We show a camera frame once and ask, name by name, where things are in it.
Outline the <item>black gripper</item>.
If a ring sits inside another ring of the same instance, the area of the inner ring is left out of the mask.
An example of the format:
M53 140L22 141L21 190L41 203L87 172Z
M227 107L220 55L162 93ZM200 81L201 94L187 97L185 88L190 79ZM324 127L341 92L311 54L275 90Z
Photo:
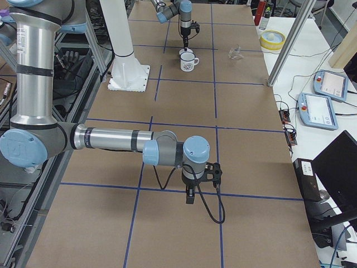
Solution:
M186 185L186 204L194 204L195 201L195 188L200 184L199 179L189 179L182 176L182 181Z
M188 45L188 43L189 43L189 35L190 34L183 34L182 33L182 40L183 40L183 43L184 43L184 51L186 51L189 48L189 45Z

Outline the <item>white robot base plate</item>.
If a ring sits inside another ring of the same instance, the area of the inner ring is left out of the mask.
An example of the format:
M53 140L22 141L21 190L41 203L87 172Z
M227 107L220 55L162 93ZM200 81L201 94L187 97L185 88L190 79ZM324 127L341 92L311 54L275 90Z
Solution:
M126 64L114 63L108 89L129 92L144 92L147 87L149 73L149 65L139 64L138 66L130 68Z

